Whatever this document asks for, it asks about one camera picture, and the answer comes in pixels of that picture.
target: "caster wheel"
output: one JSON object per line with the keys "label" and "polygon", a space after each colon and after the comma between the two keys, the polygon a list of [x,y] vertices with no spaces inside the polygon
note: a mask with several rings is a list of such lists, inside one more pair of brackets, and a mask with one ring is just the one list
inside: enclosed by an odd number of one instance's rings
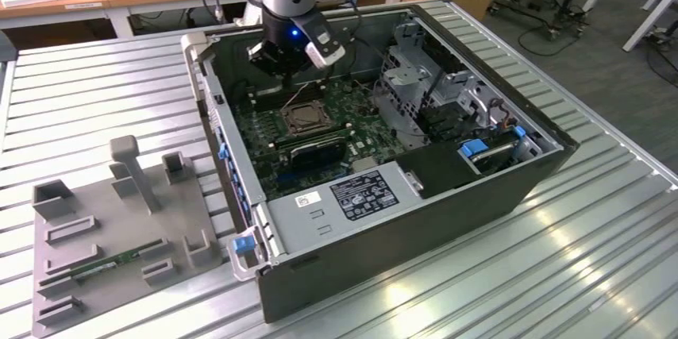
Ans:
{"label": "caster wheel", "polygon": [[555,41],[558,39],[558,35],[560,35],[560,32],[558,32],[555,29],[548,29],[548,40]]}

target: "gray floor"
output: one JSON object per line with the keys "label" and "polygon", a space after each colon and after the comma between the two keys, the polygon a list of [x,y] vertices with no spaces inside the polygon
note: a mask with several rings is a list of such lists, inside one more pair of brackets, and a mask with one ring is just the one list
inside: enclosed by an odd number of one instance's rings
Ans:
{"label": "gray floor", "polygon": [[[678,130],[673,115],[678,88],[650,70],[645,43],[631,53],[621,48],[647,17],[639,9],[645,1],[599,0],[590,13],[591,27],[582,39],[554,57],[532,55],[516,43],[518,36],[527,28],[538,26],[538,21],[502,10],[483,22],[588,107],[678,172]],[[584,2],[575,0],[574,3],[582,5]],[[678,14],[667,11],[658,24],[667,26],[677,18]],[[532,34],[523,43],[538,52],[554,52],[567,39],[551,43]],[[669,56],[678,63],[678,54],[670,52]],[[650,59],[661,73],[677,79],[655,54]]]}

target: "metal bracket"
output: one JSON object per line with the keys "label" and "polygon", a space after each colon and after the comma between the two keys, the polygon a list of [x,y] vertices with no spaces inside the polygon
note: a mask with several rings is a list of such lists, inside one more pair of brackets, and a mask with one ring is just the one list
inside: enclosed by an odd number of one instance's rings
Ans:
{"label": "metal bracket", "polygon": [[191,80],[191,88],[192,88],[192,97],[195,98],[196,101],[200,101],[203,99],[203,95],[200,94],[197,77],[195,75],[192,66],[196,63],[200,54],[205,51],[208,46],[209,46],[208,38],[204,35],[204,32],[192,32],[181,36],[183,59],[187,63],[188,78]]}

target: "aluminum extrusion table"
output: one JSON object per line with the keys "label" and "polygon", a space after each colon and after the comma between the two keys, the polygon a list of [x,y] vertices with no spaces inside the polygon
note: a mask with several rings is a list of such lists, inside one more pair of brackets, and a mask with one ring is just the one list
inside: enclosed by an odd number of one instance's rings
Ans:
{"label": "aluminum extrusion table", "polygon": [[[678,334],[675,175],[452,4],[422,7],[582,142],[515,211],[275,324],[229,264],[53,337],[666,337]],[[0,108],[0,337],[29,336],[31,184],[108,176],[105,144],[141,163],[195,160],[217,236],[233,232],[191,99],[180,33],[23,51]]]}

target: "green circuit board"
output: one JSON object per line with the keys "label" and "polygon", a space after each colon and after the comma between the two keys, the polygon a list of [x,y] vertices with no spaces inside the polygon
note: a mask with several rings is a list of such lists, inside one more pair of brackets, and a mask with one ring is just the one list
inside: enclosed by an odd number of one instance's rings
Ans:
{"label": "green circuit board", "polygon": [[[315,87],[299,93],[287,106],[291,96],[284,94],[283,105],[267,106],[267,110],[262,110],[260,99],[248,99],[235,107],[240,136],[268,199],[352,174],[356,160],[371,157],[382,164],[404,152],[364,85],[332,81]],[[327,141],[346,142],[343,158],[307,171],[291,171],[295,150]]]}

